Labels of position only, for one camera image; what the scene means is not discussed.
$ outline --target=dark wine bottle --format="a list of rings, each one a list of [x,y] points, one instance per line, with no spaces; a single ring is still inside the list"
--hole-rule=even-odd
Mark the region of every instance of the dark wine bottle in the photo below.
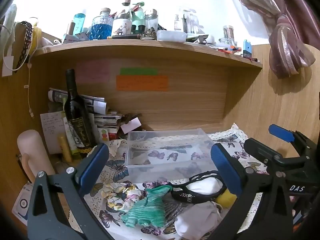
[[[96,146],[84,100],[79,96],[76,86],[75,70],[66,71],[68,99],[64,105],[66,118],[82,158]]]

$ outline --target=green sticky note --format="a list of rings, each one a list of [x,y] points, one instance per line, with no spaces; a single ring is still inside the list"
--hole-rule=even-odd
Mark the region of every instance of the green sticky note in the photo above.
[[[148,67],[123,67],[120,69],[120,75],[148,75],[156,76],[158,70]]]

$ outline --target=wine bottle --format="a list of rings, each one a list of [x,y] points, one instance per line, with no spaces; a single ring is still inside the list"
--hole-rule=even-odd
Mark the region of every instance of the wine bottle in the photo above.
[[[76,86],[75,70],[66,71],[68,99],[64,105],[64,111],[70,131],[82,158],[96,146],[92,133],[88,111],[84,100],[79,96]]]
[[[132,14],[130,2],[131,0],[124,0],[118,10],[113,21],[111,36],[131,34]]]

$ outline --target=striped green cloth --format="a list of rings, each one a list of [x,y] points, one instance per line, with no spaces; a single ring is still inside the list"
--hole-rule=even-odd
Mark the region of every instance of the striped green cloth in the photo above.
[[[127,227],[134,227],[136,224],[155,227],[165,225],[165,211],[162,197],[172,190],[172,186],[163,185],[152,189],[146,189],[147,197],[136,202],[133,207],[121,216]]]

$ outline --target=blue liquid bottle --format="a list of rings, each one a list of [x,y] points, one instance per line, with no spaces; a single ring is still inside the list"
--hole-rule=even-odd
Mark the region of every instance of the blue liquid bottle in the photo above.
[[[75,28],[73,29],[73,35],[82,32],[85,14],[86,14],[86,10],[84,9],[81,13],[77,13],[74,16],[73,22],[75,23]]]
[[[111,36],[113,19],[109,17],[110,9],[102,8],[100,15],[92,20],[92,26],[89,39],[92,40],[106,40]]]

